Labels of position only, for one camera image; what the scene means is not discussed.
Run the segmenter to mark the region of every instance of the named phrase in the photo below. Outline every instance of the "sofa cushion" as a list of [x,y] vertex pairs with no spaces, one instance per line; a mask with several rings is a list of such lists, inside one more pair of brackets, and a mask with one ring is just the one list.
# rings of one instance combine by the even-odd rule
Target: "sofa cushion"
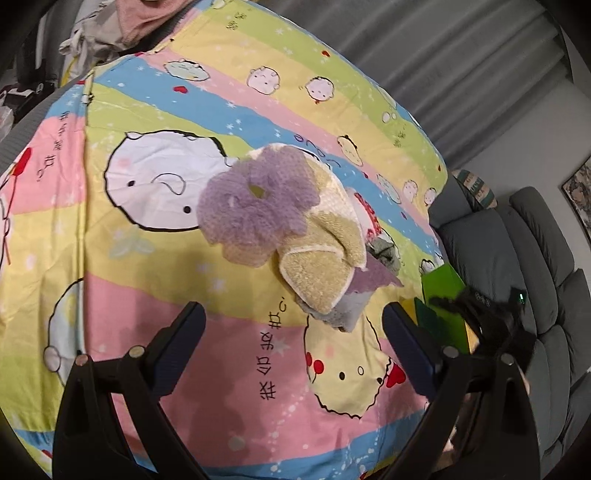
[[560,442],[556,442],[542,455],[540,463],[541,478],[544,478],[558,464],[562,458],[563,448]]
[[569,409],[560,437],[565,452],[583,430],[589,415],[591,415],[591,374],[584,374],[570,393]]
[[535,341],[534,354],[525,373],[530,382],[530,403],[538,433],[540,452],[545,452],[550,441],[550,370],[546,348],[539,340]]
[[550,269],[554,285],[558,287],[574,270],[574,258],[548,205],[540,192],[533,187],[526,187],[514,193],[509,198],[509,203],[534,234]]
[[449,174],[443,190],[429,207],[429,223],[439,228],[448,222],[457,220],[472,213],[460,184]]
[[556,288],[550,270],[534,235],[515,209],[504,206],[499,207],[497,211],[519,259],[531,309],[534,312],[537,333],[546,333],[555,324],[558,315]]
[[558,323],[566,333],[570,381],[575,384],[591,367],[591,296],[583,270],[571,273],[557,295]]
[[553,326],[540,337],[546,348],[550,372],[550,431],[549,441],[554,443],[560,437],[566,421],[570,392],[569,347],[561,326]]
[[[495,301],[508,301],[511,287],[525,290],[519,260],[496,210],[482,210],[439,229],[449,261],[462,280]],[[536,333],[529,299],[523,325]]]

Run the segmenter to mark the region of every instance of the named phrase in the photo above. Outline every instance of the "cartoon character print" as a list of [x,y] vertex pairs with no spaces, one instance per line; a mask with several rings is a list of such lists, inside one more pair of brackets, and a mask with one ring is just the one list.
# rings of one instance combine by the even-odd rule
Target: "cartoon character print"
[[230,3],[232,0],[213,0],[212,2],[212,8],[214,8],[215,10],[219,10],[220,8],[223,8],[226,6],[226,4]]
[[419,265],[418,270],[421,275],[425,275],[427,273],[431,273],[436,268],[437,267],[435,266],[435,264],[431,260],[427,260],[426,258],[423,258],[423,260],[421,261],[421,265]]
[[335,86],[326,77],[314,77],[306,83],[306,90],[308,95],[316,101],[316,105],[335,96]]
[[360,193],[356,192],[351,187],[345,188],[345,191],[347,192],[347,196],[349,197],[351,205],[357,215],[357,220],[361,226],[365,243],[371,242],[371,240],[376,238],[383,231],[374,209]]
[[83,290],[84,281],[76,280],[66,289],[49,317],[43,363],[59,376],[62,385],[66,384],[76,357],[85,352],[81,333]]
[[337,143],[339,144],[339,147],[343,151],[343,155],[347,160],[359,167],[363,166],[363,161],[359,156],[357,145],[353,143],[353,140],[351,140],[348,135],[342,135],[341,137],[337,138]]
[[176,130],[128,132],[109,158],[106,194],[144,230],[194,230],[201,192],[236,160],[226,156],[215,137]]
[[412,201],[417,197],[417,193],[417,182],[415,182],[414,180],[407,180],[406,182],[404,182],[404,186],[402,187],[402,194],[409,202],[412,203]]
[[2,252],[0,252],[0,274],[4,270],[4,264],[8,262],[8,236],[12,220],[8,215],[8,205],[6,199],[0,197],[0,210],[2,213]]
[[308,316],[304,350],[312,391],[329,412],[361,418],[383,385],[391,388],[406,380],[404,371],[382,352],[365,315],[351,333]]
[[435,190],[433,187],[431,187],[430,189],[427,189],[427,191],[425,192],[425,196],[424,196],[425,206],[430,207],[431,204],[435,201],[436,197],[437,197],[437,190]]
[[251,74],[246,79],[246,84],[250,88],[254,88],[257,92],[263,95],[271,95],[279,89],[281,78],[279,74],[269,67],[258,67],[251,70]]
[[382,177],[379,173],[378,182],[394,203],[397,203],[399,205],[402,203],[402,201],[400,200],[400,195],[398,194],[394,186],[388,180]]
[[173,77],[191,82],[202,82],[209,78],[209,74],[200,64],[190,60],[169,61],[164,64],[164,69]]

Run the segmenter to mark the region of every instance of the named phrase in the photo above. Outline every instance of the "green book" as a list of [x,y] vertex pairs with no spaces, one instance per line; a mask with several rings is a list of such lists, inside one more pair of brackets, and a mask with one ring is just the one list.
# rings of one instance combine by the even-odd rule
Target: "green book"
[[462,353],[470,353],[466,323],[457,313],[450,313],[430,305],[432,297],[455,299],[465,285],[450,264],[444,264],[423,275],[425,303],[415,299],[417,323],[433,335],[441,345],[452,345]]

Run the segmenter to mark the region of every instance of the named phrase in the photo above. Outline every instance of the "white wall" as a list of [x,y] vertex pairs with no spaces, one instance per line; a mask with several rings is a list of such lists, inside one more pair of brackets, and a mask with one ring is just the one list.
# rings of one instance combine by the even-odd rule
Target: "white wall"
[[534,186],[554,214],[591,286],[591,247],[561,186],[591,156],[591,99],[567,80],[463,168],[500,201]]

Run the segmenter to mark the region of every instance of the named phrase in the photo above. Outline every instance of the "purple mesh sponge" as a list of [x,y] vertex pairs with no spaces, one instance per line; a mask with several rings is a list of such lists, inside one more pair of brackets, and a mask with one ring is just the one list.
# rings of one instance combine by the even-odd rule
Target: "purple mesh sponge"
[[197,206],[210,244],[234,263],[260,267],[289,235],[305,235],[304,214],[320,203],[314,172],[295,147],[265,147],[209,180]]

